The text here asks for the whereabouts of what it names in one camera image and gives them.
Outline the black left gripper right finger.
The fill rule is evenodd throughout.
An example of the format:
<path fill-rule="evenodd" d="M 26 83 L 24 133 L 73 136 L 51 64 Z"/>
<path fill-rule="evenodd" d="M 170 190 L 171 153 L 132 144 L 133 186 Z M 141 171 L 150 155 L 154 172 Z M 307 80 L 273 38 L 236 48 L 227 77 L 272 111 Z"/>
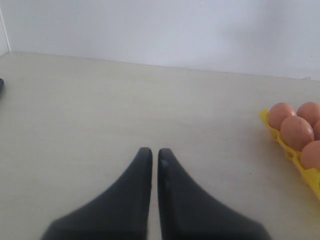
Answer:
<path fill-rule="evenodd" d="M 270 240 L 262 224 L 208 194 L 173 151 L 158 152 L 157 195 L 164 240 Z"/>

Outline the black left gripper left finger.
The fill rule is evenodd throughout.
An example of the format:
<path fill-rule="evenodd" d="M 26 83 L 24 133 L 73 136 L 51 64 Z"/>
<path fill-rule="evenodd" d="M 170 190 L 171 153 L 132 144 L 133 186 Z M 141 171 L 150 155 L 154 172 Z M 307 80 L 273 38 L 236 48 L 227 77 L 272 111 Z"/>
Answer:
<path fill-rule="evenodd" d="M 43 240 L 145 240 L 151 200 L 153 154 L 141 147 L 122 175 L 102 194 L 54 220 Z"/>

